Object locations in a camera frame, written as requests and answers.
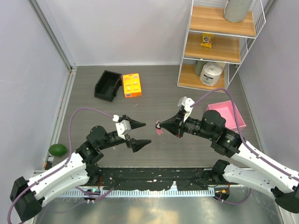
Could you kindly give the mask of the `pink strap keyring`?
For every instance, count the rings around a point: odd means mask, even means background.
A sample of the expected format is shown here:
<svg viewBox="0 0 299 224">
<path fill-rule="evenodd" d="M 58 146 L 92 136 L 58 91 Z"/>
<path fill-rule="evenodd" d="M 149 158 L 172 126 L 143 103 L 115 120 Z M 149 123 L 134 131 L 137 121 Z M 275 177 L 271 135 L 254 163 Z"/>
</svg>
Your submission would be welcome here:
<svg viewBox="0 0 299 224">
<path fill-rule="evenodd" d="M 162 135 L 163 134 L 163 131 L 162 131 L 161 127 L 160 127 L 160 123 L 161 123 L 161 121 L 158 120 L 156 122 L 156 125 L 155 125 L 156 133 L 158 135 Z"/>
</svg>

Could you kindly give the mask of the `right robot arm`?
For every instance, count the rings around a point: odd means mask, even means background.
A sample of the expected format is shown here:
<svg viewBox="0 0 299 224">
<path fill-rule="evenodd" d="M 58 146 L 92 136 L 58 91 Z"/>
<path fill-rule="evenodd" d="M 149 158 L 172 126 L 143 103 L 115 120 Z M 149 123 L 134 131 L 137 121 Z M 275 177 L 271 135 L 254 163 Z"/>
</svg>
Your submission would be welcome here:
<svg viewBox="0 0 299 224">
<path fill-rule="evenodd" d="M 211 173 L 212 180 L 245 185 L 274 199 L 281 208 L 299 212 L 299 173 L 262 153 L 236 133 L 225 127 L 226 120 L 216 110 L 205 111 L 202 120 L 190 118 L 182 106 L 172 118 L 156 123 L 156 129 L 165 129 L 178 138 L 185 133 L 211 141 L 217 153 L 250 167 L 246 171 L 218 161 Z"/>
</svg>

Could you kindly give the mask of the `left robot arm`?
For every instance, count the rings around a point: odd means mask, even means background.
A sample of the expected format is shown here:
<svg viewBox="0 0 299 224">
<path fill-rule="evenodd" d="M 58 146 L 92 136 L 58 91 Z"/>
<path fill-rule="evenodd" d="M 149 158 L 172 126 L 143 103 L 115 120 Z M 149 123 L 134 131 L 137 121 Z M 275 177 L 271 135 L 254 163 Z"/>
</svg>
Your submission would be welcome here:
<svg viewBox="0 0 299 224">
<path fill-rule="evenodd" d="M 151 140 L 136 140 L 129 132 L 145 126 L 145 123 L 131 119 L 127 115 L 114 115 L 116 130 L 107 132 L 102 126 L 94 126 L 86 141 L 59 164 L 49 170 L 25 179 L 23 176 L 14 181 L 7 215 L 11 223 L 11 213 L 15 210 L 22 223 L 35 217 L 44 206 L 60 194 L 81 186 L 97 184 L 100 180 L 97 162 L 103 158 L 102 150 L 125 144 L 133 152 L 151 143 Z"/>
</svg>

